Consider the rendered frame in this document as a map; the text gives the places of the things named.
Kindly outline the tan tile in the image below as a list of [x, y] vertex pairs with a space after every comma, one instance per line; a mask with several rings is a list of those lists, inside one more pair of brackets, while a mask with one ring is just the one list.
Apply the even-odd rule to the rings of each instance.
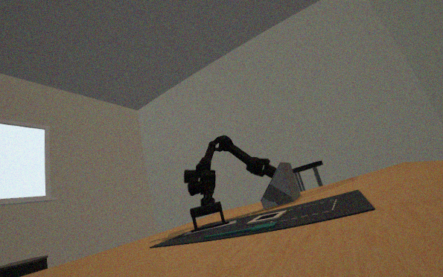
[[279, 212], [275, 212], [275, 213], [270, 213], [270, 214], [260, 215], [260, 216], [256, 217], [255, 219], [249, 221], [246, 224], [249, 225], [249, 224], [254, 224], [254, 223], [262, 223], [262, 222], [266, 222], [266, 221], [275, 220], [275, 219], [280, 218], [285, 213], [287, 213], [287, 210], [279, 211]]

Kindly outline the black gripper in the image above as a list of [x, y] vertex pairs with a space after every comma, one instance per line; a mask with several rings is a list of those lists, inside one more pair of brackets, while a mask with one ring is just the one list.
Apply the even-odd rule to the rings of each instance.
[[215, 173], [213, 172], [200, 174], [201, 194], [203, 194], [203, 198], [200, 200], [201, 206], [214, 203], [215, 199], [212, 197], [212, 195], [214, 193], [215, 180], [216, 176]]

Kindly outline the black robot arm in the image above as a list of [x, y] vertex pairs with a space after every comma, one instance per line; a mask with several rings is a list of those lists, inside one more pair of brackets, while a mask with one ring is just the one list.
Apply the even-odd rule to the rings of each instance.
[[[218, 143], [219, 147], [216, 147], [216, 144]], [[244, 162], [247, 165], [246, 169], [256, 176], [263, 176], [264, 174], [266, 174], [267, 176], [272, 178], [277, 169], [269, 165], [269, 159], [259, 159], [258, 157], [251, 157], [247, 153], [243, 152], [240, 148], [236, 147], [228, 136], [219, 136], [214, 141], [209, 142], [205, 156], [201, 158], [200, 163], [196, 165], [196, 170], [185, 170], [184, 172], [185, 183], [188, 183], [188, 191], [191, 196], [194, 196], [198, 193], [201, 194], [201, 182], [198, 182], [201, 173], [215, 173], [215, 171], [211, 170], [211, 159], [214, 151], [229, 151], [239, 160]]]

